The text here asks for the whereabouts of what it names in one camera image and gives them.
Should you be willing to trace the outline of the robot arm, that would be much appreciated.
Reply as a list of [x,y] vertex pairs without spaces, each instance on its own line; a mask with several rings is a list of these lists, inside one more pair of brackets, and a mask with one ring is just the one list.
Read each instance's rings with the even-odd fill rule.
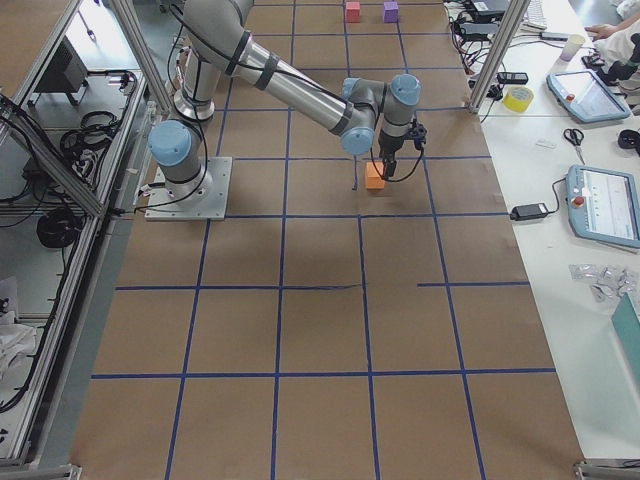
[[415,115],[421,83],[411,74],[389,82],[347,78],[340,94],[310,79],[257,43],[245,23],[250,1],[188,1],[169,10],[186,31],[190,52],[182,86],[173,95],[175,115],[199,125],[215,111],[213,92],[222,75],[239,77],[326,128],[342,148],[360,156],[379,147],[374,169],[396,182],[395,154],[411,141],[418,152],[427,131]]

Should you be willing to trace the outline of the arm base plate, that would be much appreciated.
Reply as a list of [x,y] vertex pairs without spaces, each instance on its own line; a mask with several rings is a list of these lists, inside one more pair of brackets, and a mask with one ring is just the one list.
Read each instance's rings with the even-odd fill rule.
[[155,182],[163,186],[154,188],[149,195],[149,206],[144,216],[149,221],[195,221],[225,219],[229,185],[232,173],[231,157],[212,157],[207,160],[203,180],[198,178],[186,184],[173,184],[165,180],[160,167],[156,168]]

